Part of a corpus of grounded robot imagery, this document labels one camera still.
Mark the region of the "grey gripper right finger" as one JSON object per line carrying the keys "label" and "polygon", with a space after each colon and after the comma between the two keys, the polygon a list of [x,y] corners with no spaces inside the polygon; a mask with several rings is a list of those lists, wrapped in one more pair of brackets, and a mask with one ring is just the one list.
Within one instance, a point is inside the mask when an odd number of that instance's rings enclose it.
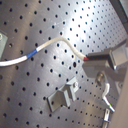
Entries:
{"label": "grey gripper right finger", "polygon": [[124,45],[104,49],[102,52],[90,53],[87,55],[90,60],[107,59],[112,64],[123,64],[128,61]]}

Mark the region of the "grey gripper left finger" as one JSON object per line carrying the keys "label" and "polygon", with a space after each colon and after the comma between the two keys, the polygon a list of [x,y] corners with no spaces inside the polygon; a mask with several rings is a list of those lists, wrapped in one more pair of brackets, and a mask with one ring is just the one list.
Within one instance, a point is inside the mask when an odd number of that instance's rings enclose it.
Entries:
{"label": "grey gripper left finger", "polygon": [[103,72],[113,81],[123,81],[126,74],[126,68],[113,70],[107,61],[86,61],[82,65],[86,75],[90,78],[95,78],[99,72]]}

